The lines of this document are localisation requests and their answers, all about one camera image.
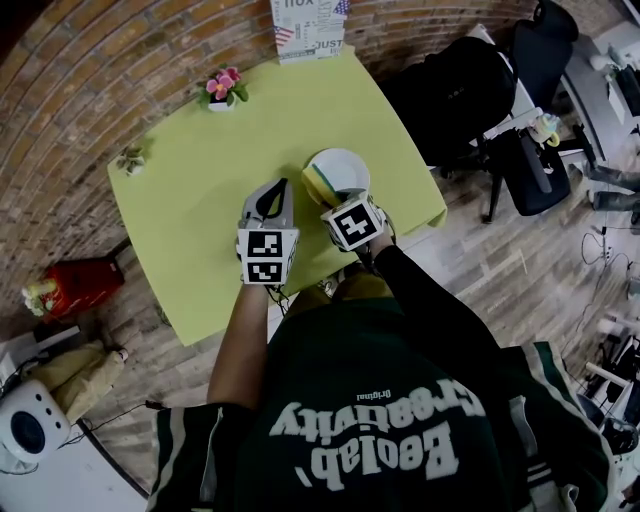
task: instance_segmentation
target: pink flower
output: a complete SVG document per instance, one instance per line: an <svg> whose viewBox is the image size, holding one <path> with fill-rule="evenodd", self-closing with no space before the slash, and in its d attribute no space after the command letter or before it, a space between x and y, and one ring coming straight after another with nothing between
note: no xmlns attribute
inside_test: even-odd
<svg viewBox="0 0 640 512"><path fill-rule="evenodd" d="M242 76L240 75L240 73L238 73L238 68L225 68L225 69L221 69L220 73L218 73L218 80L220 80L221 77L223 76L228 76L229 78L231 78L231 80L235 82L239 82L242 79Z"/></svg>
<svg viewBox="0 0 640 512"><path fill-rule="evenodd" d="M215 92L216 99L220 101L227 97L227 92L233 85L233 80L230 77L218 75L218 80L211 79L207 82L207 92L211 94Z"/></svg>

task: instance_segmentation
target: black backpack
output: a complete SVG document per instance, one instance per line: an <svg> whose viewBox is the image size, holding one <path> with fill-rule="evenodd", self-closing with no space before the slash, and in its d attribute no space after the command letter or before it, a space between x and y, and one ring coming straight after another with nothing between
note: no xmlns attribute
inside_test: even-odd
<svg viewBox="0 0 640 512"><path fill-rule="evenodd" d="M510 114L515 75L495 45L462 37L380 88L425 162L442 165Z"/></svg>

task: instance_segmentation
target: flower pot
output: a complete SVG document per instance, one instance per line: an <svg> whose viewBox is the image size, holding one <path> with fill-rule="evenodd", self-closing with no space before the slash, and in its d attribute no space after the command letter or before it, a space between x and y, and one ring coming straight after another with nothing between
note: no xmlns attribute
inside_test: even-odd
<svg viewBox="0 0 640 512"><path fill-rule="evenodd" d="M228 112L236 108L236 102L234 101L231 105L227 105L227 100L224 101L212 101L209 103L209 110L212 112Z"/></svg>
<svg viewBox="0 0 640 512"><path fill-rule="evenodd" d="M127 168L127 174L129 176L135 176L144 171L144 158L139 156L131 160L131 165Z"/></svg>

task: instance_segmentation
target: brick wall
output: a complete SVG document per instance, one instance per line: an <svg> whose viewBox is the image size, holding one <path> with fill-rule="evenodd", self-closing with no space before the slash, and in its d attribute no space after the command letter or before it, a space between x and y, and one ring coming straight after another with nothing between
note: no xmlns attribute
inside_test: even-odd
<svg viewBox="0 0 640 512"><path fill-rule="evenodd" d="M624 12L609 0L561 3L589 34ZM381 76L535 4L353 0L346 40ZM126 237L106 163L219 64L274 56L271 26L268 0L55 0L30 27L0 67L0 339L29 321L21 286Z"/></svg>

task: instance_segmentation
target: red object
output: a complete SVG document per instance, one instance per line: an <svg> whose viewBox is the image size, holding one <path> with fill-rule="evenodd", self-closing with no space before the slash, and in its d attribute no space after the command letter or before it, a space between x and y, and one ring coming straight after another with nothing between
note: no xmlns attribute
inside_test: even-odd
<svg viewBox="0 0 640 512"><path fill-rule="evenodd" d="M62 261L50 267L44 279L53 279L56 290L42 295L42 303L53 301L50 313L60 318L101 304L124 284L124 276L109 258Z"/></svg>

